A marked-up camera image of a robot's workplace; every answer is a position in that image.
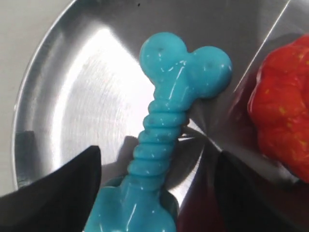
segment metal bowl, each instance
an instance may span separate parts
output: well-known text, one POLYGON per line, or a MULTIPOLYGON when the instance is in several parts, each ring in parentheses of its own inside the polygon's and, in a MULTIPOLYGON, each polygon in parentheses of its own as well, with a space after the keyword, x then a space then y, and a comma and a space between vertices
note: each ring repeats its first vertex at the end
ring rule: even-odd
POLYGON ((48 175, 89 145, 101 148, 103 182, 126 172, 154 90, 139 67, 139 50, 161 31, 182 37, 190 51, 217 46, 234 65, 228 89, 196 102, 190 113, 167 180, 180 206, 203 153, 211 164, 229 150, 266 179, 293 182, 259 154, 246 103, 265 55, 309 31, 308 8, 307 0, 73 1, 39 45, 19 91, 12 137, 16 187, 48 175))

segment stainless steel bowl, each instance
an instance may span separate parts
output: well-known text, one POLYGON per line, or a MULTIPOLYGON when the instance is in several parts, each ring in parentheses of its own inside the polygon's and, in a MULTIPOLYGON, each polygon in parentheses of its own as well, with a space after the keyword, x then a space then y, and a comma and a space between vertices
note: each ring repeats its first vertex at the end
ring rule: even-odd
POLYGON ((198 101, 167 186, 180 205, 206 140, 274 183, 294 177, 260 156, 246 103, 255 72, 272 49, 309 31, 307 0, 75 0, 38 47, 14 117, 16 187, 61 167, 89 145, 102 150, 102 181, 126 172, 154 87, 138 64, 142 43, 173 32, 188 49, 214 45, 234 65, 228 89, 198 101))

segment blue dog bone toy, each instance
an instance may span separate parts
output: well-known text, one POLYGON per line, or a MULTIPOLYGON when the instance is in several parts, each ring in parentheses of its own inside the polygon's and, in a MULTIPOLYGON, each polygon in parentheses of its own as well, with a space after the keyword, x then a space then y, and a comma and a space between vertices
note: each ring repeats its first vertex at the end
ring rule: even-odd
POLYGON ((120 186, 98 193, 85 232, 176 232, 175 221, 159 201, 170 156, 191 104, 217 96, 232 73, 230 58, 219 48, 188 53, 184 42, 167 32, 143 44, 140 65, 155 85, 145 130, 120 186))

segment white background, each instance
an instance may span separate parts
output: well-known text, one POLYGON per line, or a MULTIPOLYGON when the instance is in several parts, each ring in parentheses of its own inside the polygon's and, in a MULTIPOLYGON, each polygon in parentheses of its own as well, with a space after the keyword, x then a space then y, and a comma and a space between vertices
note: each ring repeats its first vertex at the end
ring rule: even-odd
POLYGON ((71 0, 0 0, 0 196, 13 191, 10 152, 15 99, 27 64, 71 0))

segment red toy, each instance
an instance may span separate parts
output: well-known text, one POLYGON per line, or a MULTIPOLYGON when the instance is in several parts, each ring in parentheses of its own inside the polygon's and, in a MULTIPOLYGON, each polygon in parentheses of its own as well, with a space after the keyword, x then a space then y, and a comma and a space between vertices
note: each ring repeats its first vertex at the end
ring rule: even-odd
POLYGON ((309 34, 268 55, 248 112, 260 150, 309 183, 309 34))

